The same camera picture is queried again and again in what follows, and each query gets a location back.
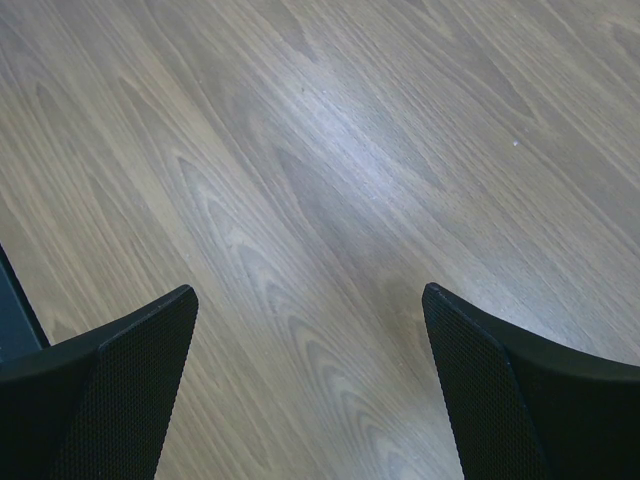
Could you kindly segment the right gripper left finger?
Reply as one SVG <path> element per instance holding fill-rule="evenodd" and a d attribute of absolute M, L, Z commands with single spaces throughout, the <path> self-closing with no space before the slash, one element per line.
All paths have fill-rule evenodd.
<path fill-rule="evenodd" d="M 182 285 L 1 364 L 4 479 L 152 479 L 198 314 Z"/>

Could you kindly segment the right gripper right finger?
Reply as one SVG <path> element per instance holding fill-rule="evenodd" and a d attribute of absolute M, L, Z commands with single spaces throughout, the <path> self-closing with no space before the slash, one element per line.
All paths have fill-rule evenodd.
<path fill-rule="evenodd" d="M 422 305 L 465 478 L 638 478 L 638 367 L 560 345 L 436 283 Z"/>

